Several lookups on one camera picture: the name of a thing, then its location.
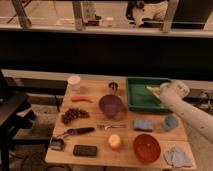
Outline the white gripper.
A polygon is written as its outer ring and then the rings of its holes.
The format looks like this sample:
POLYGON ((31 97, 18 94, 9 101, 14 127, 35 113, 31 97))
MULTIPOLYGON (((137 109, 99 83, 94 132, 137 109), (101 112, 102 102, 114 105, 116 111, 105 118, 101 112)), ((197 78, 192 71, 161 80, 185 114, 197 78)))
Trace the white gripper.
POLYGON ((160 85, 160 91, 158 94, 158 98, 160 100, 168 99, 169 98, 169 90, 170 90, 170 84, 169 83, 163 83, 160 85))

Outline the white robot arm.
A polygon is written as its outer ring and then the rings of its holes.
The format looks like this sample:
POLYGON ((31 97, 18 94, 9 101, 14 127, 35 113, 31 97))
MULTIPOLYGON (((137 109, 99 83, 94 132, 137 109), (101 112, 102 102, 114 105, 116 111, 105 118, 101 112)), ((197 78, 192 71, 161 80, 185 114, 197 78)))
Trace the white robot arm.
POLYGON ((213 143, 213 116, 183 100, 190 92, 182 81, 176 80, 160 86, 159 100, 180 116, 191 127, 213 143))

